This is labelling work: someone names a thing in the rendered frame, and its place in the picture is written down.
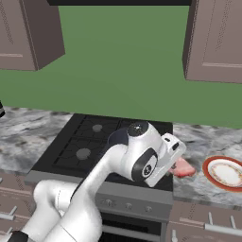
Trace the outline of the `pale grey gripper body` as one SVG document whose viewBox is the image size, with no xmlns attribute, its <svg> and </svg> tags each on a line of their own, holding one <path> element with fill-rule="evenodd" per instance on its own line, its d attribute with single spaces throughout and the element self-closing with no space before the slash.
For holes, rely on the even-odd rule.
<svg viewBox="0 0 242 242">
<path fill-rule="evenodd" d="M 152 174 L 146 179 L 146 184 L 149 187 L 154 187 L 185 151 L 186 146 L 183 142 L 175 142 L 171 145 L 164 144 L 158 163 Z"/>
</svg>

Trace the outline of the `black range hood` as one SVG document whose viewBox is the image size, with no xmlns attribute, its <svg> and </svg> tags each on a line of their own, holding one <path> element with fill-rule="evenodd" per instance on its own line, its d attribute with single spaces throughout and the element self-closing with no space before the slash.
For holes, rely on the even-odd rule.
<svg viewBox="0 0 242 242">
<path fill-rule="evenodd" d="M 46 0 L 50 6 L 191 6 L 193 0 Z"/>
</svg>

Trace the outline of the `pink frozen meat piece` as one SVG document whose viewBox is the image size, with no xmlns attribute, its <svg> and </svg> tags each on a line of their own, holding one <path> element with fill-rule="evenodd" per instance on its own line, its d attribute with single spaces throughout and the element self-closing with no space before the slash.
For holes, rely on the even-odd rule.
<svg viewBox="0 0 242 242">
<path fill-rule="evenodd" d="M 176 162 L 176 167 L 170 168 L 169 172 L 176 177 L 183 178 L 193 176 L 196 173 L 196 169 L 184 160 L 184 158 L 179 158 Z"/>
</svg>

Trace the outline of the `red-rimmed white plate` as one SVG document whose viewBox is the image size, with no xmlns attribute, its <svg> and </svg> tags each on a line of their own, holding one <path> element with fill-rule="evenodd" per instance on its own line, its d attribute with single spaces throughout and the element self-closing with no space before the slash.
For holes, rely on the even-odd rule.
<svg viewBox="0 0 242 242">
<path fill-rule="evenodd" d="M 203 165 L 204 176 L 213 185 L 234 193 L 242 193 L 242 163 L 226 156 L 212 156 Z"/>
</svg>

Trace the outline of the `brown drawer front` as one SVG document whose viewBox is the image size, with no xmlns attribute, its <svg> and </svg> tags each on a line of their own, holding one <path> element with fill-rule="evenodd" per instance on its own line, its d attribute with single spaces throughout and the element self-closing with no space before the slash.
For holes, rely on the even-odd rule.
<svg viewBox="0 0 242 242">
<path fill-rule="evenodd" d="M 25 185 L 24 178 L 16 174 L 0 173 L 0 213 L 8 214 L 14 206 L 17 207 L 14 220 L 0 219 L 1 231 L 9 227 L 13 227 L 13 231 L 21 230 L 35 210 L 33 188 Z"/>
<path fill-rule="evenodd" d="M 208 222 L 209 212 L 215 225 L 230 227 L 230 216 L 233 216 L 236 227 L 242 229 L 242 211 L 176 201 L 170 213 L 165 242 L 171 242 L 172 230 L 176 230 L 178 242 L 242 242 L 241 236 L 206 231 L 203 225 Z"/>
</svg>

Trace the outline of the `grey oven range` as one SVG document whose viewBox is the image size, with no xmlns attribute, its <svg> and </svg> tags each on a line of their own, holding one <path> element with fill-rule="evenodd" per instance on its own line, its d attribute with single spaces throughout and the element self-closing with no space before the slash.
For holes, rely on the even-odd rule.
<svg viewBox="0 0 242 242">
<path fill-rule="evenodd" d="M 36 242 L 43 242 L 43 237 L 50 231 L 54 221 L 69 205 L 72 192 L 78 182 L 67 180 L 41 180 L 28 182 L 36 187 L 34 199 L 36 210 L 24 227 L 24 231 Z M 108 206 L 106 199 L 111 199 Z M 132 204 L 132 210 L 125 207 Z M 133 183 L 118 175 L 110 175 L 99 188 L 95 204 L 101 212 L 103 225 L 133 230 L 141 233 L 159 235 L 155 241 L 137 239 L 113 233 L 104 233 L 99 242 L 165 242 L 166 227 L 173 205 L 173 181 L 170 177 L 163 178 L 153 188 L 143 182 Z M 152 207 L 152 212 L 145 211 L 146 206 Z"/>
</svg>

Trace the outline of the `black gas hob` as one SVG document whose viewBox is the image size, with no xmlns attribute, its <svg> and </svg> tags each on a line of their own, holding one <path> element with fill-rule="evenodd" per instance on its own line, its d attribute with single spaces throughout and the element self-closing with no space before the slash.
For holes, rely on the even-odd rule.
<svg viewBox="0 0 242 242">
<path fill-rule="evenodd" d="M 108 137 L 135 119 L 76 113 L 28 173 L 28 182 L 78 182 L 101 156 Z"/>
</svg>

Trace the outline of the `brown wall cupboard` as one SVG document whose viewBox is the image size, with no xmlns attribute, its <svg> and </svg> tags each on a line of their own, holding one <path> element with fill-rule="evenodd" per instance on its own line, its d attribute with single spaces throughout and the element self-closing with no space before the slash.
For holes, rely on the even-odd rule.
<svg viewBox="0 0 242 242">
<path fill-rule="evenodd" d="M 182 65 L 188 80 L 242 84 L 242 0 L 192 0 Z"/>
<path fill-rule="evenodd" d="M 64 54 L 57 6 L 0 0 L 0 69 L 37 71 Z"/>
</svg>

